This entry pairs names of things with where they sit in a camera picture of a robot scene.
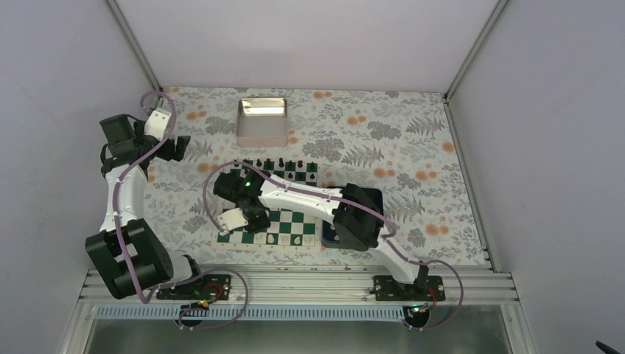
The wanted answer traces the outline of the pink metal tin box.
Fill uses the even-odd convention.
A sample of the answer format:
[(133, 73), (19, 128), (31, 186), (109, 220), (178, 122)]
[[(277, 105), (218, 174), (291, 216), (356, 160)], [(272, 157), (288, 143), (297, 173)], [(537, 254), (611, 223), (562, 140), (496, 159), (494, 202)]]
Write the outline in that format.
[(237, 106), (237, 145), (278, 148), (288, 144), (287, 100), (282, 97), (242, 98)]

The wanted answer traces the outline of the aluminium front rail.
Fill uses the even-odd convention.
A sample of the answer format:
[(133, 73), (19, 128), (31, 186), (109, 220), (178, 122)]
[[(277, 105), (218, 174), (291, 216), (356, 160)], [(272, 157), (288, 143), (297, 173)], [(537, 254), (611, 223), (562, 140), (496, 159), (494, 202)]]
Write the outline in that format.
[[(234, 277), (228, 303), (243, 301), (245, 286), (252, 305), (373, 305), (373, 277), (384, 274), (381, 267), (280, 268), (240, 266), (243, 278)], [(456, 277), (448, 268), (430, 267), (443, 281), (446, 305), (462, 300), (465, 305), (509, 305), (519, 296), (512, 276), (485, 268), (463, 268)]]

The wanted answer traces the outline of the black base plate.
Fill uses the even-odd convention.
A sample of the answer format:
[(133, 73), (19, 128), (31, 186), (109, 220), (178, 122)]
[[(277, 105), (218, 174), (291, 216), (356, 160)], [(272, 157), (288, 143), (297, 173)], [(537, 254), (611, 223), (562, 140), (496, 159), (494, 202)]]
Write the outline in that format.
[(375, 296), (378, 302), (418, 302), (444, 301), (446, 294), (444, 284), (439, 276), (427, 276), (425, 281), (416, 281), (415, 284), (397, 282), (390, 275), (373, 277), (373, 286), (369, 293)]
[(209, 274), (185, 285), (161, 289), (156, 293), (156, 298), (191, 302), (227, 300), (230, 285), (230, 275)]

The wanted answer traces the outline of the aluminium frame post left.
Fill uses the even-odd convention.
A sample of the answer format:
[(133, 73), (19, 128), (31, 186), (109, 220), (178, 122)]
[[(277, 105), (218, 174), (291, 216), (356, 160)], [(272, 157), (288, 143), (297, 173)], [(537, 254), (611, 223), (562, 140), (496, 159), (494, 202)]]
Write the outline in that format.
[(156, 73), (154, 72), (152, 66), (147, 59), (146, 54), (141, 48), (141, 45), (131, 28), (129, 20), (125, 16), (122, 7), (120, 6), (120, 3), (117, 0), (104, 0), (104, 3), (111, 13), (118, 28), (121, 30), (122, 37), (124, 38), (125, 42), (133, 53), (133, 56), (138, 63), (141, 72), (144, 75), (144, 78), (150, 85), (150, 88), (157, 91), (162, 90), (162, 86), (158, 81)]

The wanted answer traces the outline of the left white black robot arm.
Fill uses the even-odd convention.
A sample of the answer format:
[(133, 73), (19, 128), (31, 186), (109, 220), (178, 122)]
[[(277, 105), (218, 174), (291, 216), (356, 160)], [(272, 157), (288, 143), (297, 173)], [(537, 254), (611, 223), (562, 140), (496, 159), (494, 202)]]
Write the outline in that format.
[(99, 232), (86, 239), (85, 250), (116, 299), (159, 285), (175, 286), (194, 299), (205, 288), (192, 257), (167, 251), (144, 218), (150, 162), (179, 162), (190, 142), (189, 136), (165, 136), (170, 120), (170, 112), (158, 108), (145, 121), (119, 114), (99, 123), (107, 139), (100, 161), (108, 205)]

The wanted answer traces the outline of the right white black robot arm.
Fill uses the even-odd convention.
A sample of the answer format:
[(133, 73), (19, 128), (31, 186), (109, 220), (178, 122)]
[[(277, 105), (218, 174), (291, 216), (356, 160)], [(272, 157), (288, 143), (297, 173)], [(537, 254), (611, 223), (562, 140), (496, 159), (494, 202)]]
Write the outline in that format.
[(393, 243), (397, 226), (355, 184), (324, 189), (250, 170), (246, 176), (220, 173), (212, 192), (234, 205), (214, 219), (221, 233), (229, 234), (235, 229), (248, 233), (265, 231), (270, 227), (272, 209), (301, 212), (333, 225), (340, 242), (348, 249), (372, 254), (390, 271), (406, 299), (417, 300), (427, 291), (428, 267), (411, 260)]

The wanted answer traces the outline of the aluminium frame post right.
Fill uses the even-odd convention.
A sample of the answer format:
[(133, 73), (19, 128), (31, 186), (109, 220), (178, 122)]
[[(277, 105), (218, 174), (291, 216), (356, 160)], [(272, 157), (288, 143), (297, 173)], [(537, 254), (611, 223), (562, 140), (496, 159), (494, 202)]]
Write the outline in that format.
[(456, 72), (453, 80), (451, 81), (449, 88), (447, 89), (444, 97), (446, 104), (450, 104), (453, 99), (455, 93), (457, 92), (459, 86), (461, 85), (462, 80), (465, 75), (471, 68), (474, 60), (477, 58), (481, 48), (485, 44), (488, 39), (490, 33), (499, 22), (501, 16), (509, 5), (509, 0), (497, 0), (495, 2), (494, 7), (492, 8), (490, 14), (488, 15), (486, 21), (481, 27), (476, 39), (474, 40), (472, 46), (470, 47), (466, 57), (462, 61), (458, 71)]

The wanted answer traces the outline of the aluminium frame post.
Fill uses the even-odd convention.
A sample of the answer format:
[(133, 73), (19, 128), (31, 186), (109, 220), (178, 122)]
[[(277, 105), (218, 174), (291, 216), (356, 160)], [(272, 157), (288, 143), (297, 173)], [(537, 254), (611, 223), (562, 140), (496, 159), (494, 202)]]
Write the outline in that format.
[(444, 97), (446, 104), (450, 104), (453, 99), (455, 93), (457, 92), (459, 86), (461, 85), (462, 80), (465, 75), (471, 68), (474, 60), (477, 58), (481, 48), (485, 44), (488, 39), (490, 33), (499, 22), (501, 16), (509, 5), (509, 0), (497, 0), (495, 2), (494, 7), (492, 8), (490, 14), (488, 15), (486, 21), (481, 27), (476, 39), (474, 40), (472, 46), (470, 47), (466, 57), (462, 61), (458, 71), (456, 72), (453, 80), (451, 81), (449, 88), (447, 89)]
[(133, 53), (133, 56), (138, 63), (141, 72), (144, 75), (144, 78), (150, 85), (150, 88), (157, 91), (162, 90), (162, 86), (158, 81), (156, 73), (154, 72), (152, 66), (147, 59), (146, 54), (141, 48), (141, 45), (131, 28), (129, 20), (125, 16), (122, 7), (120, 6), (120, 3), (117, 0), (104, 0), (104, 3), (111, 13), (118, 28), (121, 30), (122, 37), (124, 38), (125, 42)]

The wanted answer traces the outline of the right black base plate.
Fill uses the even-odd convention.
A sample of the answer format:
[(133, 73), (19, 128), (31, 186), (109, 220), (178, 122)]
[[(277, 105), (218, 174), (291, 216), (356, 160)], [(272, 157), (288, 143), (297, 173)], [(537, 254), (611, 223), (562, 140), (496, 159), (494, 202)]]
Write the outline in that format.
[(444, 301), (446, 294), (444, 284), (439, 276), (427, 276), (425, 281), (416, 281), (415, 284), (397, 282), (390, 275), (373, 277), (373, 286), (369, 293), (375, 296), (378, 302), (418, 302)]

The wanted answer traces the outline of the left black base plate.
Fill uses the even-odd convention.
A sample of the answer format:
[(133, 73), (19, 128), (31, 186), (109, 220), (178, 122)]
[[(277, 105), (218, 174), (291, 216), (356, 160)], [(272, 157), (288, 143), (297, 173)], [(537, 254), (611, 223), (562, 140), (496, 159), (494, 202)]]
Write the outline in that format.
[(230, 275), (209, 274), (185, 285), (161, 289), (156, 293), (156, 298), (191, 302), (227, 300), (230, 285)]

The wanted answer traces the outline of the green white chess board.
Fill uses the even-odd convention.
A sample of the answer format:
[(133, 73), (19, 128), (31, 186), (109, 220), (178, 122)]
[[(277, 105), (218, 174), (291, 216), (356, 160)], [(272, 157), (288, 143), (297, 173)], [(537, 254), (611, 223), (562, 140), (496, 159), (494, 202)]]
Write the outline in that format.
[[(288, 181), (298, 184), (305, 184), (313, 187), (320, 185), (318, 178), (321, 176), (321, 173), (320, 167), (317, 163), (312, 161), (303, 161), (304, 167), (299, 169), (298, 161), (284, 159), (284, 167), (279, 167), (279, 159), (270, 159), (273, 165), (272, 168), (264, 168), (266, 159), (260, 159), (263, 165), (262, 167), (257, 168), (276, 174)], [(252, 165), (256, 166), (257, 159), (250, 161)], [(287, 168), (287, 163), (289, 161), (293, 161), (295, 163), (294, 170)], [(315, 172), (308, 171), (308, 164), (310, 163), (317, 164), (317, 170)], [(289, 171), (294, 173), (294, 179), (289, 179), (287, 177)], [(316, 175), (315, 179), (310, 179), (311, 173)], [(252, 234), (246, 232), (244, 228), (238, 228), (228, 235), (218, 235), (215, 238), (213, 247), (215, 249), (229, 249), (235, 251), (279, 251), (307, 254), (315, 253), (321, 250), (321, 220), (311, 215), (304, 214), (302, 212), (294, 212), (289, 209), (271, 209), (268, 216), (270, 218), (270, 227), (265, 231)], [(266, 243), (268, 235), (273, 235), (275, 237), (273, 244)], [(281, 235), (290, 236), (289, 245), (279, 245), (279, 237)], [(291, 244), (291, 237), (294, 235), (301, 236), (300, 246), (293, 246)], [(314, 237), (313, 245), (307, 246), (304, 243), (304, 238), (307, 235)]]

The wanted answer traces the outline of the dark blue plastic tray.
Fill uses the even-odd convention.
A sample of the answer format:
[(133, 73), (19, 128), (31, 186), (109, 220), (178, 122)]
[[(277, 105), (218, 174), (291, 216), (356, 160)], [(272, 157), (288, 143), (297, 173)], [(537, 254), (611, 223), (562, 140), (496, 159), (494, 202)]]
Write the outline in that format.
[[(338, 188), (341, 196), (384, 215), (383, 194), (379, 189), (347, 184)], [(344, 204), (340, 223), (322, 223), (322, 243), (328, 248), (366, 251), (377, 245), (377, 235), (384, 223), (377, 217), (351, 205)]]

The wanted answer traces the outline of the floral patterned table mat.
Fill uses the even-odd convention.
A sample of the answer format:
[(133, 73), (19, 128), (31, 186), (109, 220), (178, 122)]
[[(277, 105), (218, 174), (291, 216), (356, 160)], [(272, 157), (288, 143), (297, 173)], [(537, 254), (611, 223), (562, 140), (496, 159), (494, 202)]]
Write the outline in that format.
[[(384, 212), (398, 227), (394, 242), (410, 257), (454, 266), (486, 265), (440, 94), (193, 87), (167, 91), (178, 112), (177, 134), (192, 140), (182, 162), (151, 163), (144, 215), (170, 251), (212, 264), (374, 264), (370, 254), (327, 247), (309, 253), (218, 246), (208, 214), (220, 211), (220, 199), (201, 194), (208, 174), (234, 159), (283, 158), (317, 163), (318, 183), (324, 187), (353, 183), (379, 189)], [(249, 97), (286, 99), (284, 147), (237, 144), (238, 103)]]

